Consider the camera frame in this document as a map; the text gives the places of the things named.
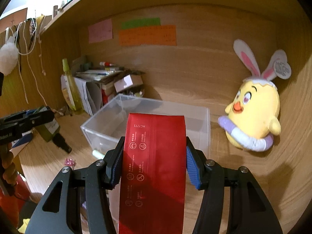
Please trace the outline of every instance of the orange sticky note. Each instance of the orange sticky note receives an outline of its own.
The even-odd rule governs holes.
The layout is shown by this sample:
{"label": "orange sticky note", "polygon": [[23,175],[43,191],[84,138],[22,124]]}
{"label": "orange sticky note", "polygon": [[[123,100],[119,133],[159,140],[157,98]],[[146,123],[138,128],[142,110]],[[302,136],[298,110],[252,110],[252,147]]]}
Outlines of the orange sticky note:
{"label": "orange sticky note", "polygon": [[169,45],[176,46],[176,26],[146,26],[119,31],[120,46]]}

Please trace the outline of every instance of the metal screw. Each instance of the metal screw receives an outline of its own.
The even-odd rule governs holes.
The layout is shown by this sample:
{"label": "metal screw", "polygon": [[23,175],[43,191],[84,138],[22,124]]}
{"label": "metal screw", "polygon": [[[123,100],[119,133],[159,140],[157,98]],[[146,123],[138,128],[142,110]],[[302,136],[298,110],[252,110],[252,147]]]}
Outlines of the metal screw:
{"label": "metal screw", "polygon": [[206,161],[206,165],[208,165],[208,166],[214,166],[214,164],[215,164],[215,161],[213,161],[213,160],[211,160],[211,159],[208,159],[208,160]]}
{"label": "metal screw", "polygon": [[62,173],[67,173],[67,172],[69,172],[70,169],[71,168],[69,166],[65,166],[62,168]]}
{"label": "metal screw", "polygon": [[245,166],[242,166],[240,170],[241,170],[242,173],[247,173],[248,172],[248,168],[245,167]]}
{"label": "metal screw", "polygon": [[104,160],[102,160],[102,159],[100,159],[100,160],[98,160],[98,161],[96,161],[96,166],[102,166],[102,165],[104,165]]}

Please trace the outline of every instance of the cardboard box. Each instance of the cardboard box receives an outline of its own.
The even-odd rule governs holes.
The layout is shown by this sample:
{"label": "cardboard box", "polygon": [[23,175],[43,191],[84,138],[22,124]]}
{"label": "cardboard box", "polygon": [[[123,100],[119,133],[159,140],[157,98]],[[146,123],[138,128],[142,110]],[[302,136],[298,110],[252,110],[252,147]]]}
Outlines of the cardboard box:
{"label": "cardboard box", "polygon": [[127,75],[123,79],[115,82],[116,92],[119,93],[128,88],[135,87],[138,85],[142,85],[142,78],[139,75]]}

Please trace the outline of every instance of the bottle cap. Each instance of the bottle cap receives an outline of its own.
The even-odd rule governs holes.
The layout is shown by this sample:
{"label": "bottle cap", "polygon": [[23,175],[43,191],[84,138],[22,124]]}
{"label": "bottle cap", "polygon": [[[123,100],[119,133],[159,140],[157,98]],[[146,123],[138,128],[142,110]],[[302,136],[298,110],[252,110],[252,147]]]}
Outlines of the bottle cap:
{"label": "bottle cap", "polygon": [[71,152],[71,147],[68,146],[68,144],[65,142],[64,137],[60,133],[57,133],[56,135],[54,135],[54,137],[52,138],[52,142],[57,147],[63,149],[67,153]]}
{"label": "bottle cap", "polygon": [[69,71],[69,66],[66,58],[63,59],[63,70],[64,72]]}

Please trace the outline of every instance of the blue gripper pad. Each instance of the blue gripper pad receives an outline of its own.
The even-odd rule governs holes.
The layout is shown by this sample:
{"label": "blue gripper pad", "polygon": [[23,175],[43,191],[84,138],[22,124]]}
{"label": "blue gripper pad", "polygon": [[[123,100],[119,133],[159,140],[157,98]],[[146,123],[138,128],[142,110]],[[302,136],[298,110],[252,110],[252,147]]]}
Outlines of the blue gripper pad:
{"label": "blue gripper pad", "polygon": [[196,187],[196,189],[199,189],[201,185],[199,179],[199,168],[188,146],[186,147],[186,161],[186,168],[188,170],[188,176],[190,177],[191,183]]}

